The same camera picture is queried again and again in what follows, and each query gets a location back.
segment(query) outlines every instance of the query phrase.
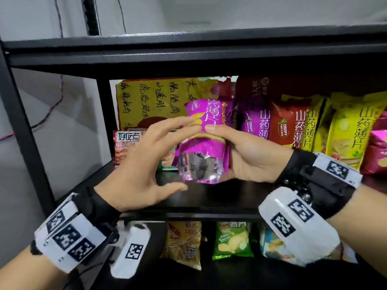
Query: forearm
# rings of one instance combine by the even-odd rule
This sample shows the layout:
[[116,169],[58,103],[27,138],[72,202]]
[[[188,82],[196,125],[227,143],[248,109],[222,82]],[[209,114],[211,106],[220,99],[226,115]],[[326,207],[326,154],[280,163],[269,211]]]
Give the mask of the forearm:
[[34,256],[26,248],[0,269],[0,289],[57,290],[65,278],[66,274],[49,259]]
[[327,221],[342,240],[387,277],[387,195],[361,186]]

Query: cable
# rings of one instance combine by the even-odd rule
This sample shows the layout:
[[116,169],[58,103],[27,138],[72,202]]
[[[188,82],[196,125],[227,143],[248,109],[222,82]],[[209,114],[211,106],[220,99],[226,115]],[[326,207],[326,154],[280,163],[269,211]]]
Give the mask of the cable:
[[120,6],[120,10],[121,10],[123,30],[125,31],[125,34],[126,34],[125,19],[123,18],[123,12],[122,12],[122,7],[121,7],[121,2],[120,2],[120,0],[117,0],[117,1],[119,2],[119,6]]
[[[55,2],[55,8],[56,8],[56,12],[58,14],[58,19],[59,19],[60,37],[63,37],[62,17],[61,17],[60,12],[59,12],[58,0],[54,0],[54,2]],[[57,101],[53,106],[51,106],[50,109],[48,110],[48,113],[46,114],[46,116],[37,124],[32,125],[31,129],[35,129],[35,128],[39,127],[40,125],[42,125],[43,123],[45,123],[47,121],[48,117],[51,115],[54,108],[57,105],[59,105],[62,101],[63,101],[63,75],[60,76],[60,99],[59,99],[59,101]],[[14,133],[0,137],[0,142],[6,140],[8,138],[11,138],[13,136],[15,136]]]
[[87,269],[84,269],[82,272],[80,272],[75,278],[72,278],[70,281],[68,281],[62,288],[62,290],[65,290],[65,288],[67,286],[69,286],[72,282],[74,282],[76,279],[78,279],[81,275],[83,275],[84,273],[90,271],[91,269],[94,269],[95,267],[97,266],[102,266],[105,262],[102,262],[102,263],[97,263],[93,266],[91,266],[90,268],[87,268]]

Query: person's left hand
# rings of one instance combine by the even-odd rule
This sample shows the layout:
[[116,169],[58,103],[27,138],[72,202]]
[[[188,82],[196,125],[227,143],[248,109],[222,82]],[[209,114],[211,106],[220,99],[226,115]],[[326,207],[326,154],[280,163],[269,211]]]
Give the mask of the person's left hand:
[[168,133],[180,126],[187,126],[194,118],[177,117],[151,125],[138,146],[129,150],[121,162],[104,181],[94,187],[95,191],[110,205],[124,212],[143,208],[167,198],[177,190],[187,190],[182,182],[158,186],[155,173],[159,161],[173,146],[195,135],[201,126],[188,126]]

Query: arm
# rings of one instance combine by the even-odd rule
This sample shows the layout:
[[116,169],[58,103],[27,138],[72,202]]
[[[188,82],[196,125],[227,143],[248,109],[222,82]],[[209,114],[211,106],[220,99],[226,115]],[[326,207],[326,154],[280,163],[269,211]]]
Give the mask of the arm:
[[387,195],[361,186],[327,221],[342,240],[387,277]]
[[[209,133],[233,143],[231,169],[224,180],[274,182],[293,151],[272,141],[224,125],[207,125]],[[327,220],[351,248],[387,277],[387,195],[361,186],[346,206]]]
[[[149,127],[139,145],[130,151],[127,159],[95,191],[120,212],[153,205],[177,190],[186,190],[181,182],[158,186],[155,173],[162,159],[176,144],[201,130],[201,126],[184,127],[173,134],[169,131],[194,121],[191,117],[167,119]],[[32,255],[29,248],[0,269],[0,289],[56,290],[66,274],[45,256]]]

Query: fingernail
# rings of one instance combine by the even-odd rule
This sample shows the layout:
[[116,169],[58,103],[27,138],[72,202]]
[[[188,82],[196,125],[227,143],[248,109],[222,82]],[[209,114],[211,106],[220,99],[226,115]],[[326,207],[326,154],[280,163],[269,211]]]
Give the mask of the fingernail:
[[215,131],[215,125],[213,124],[208,124],[204,127],[204,129],[207,131],[207,132],[213,132]]

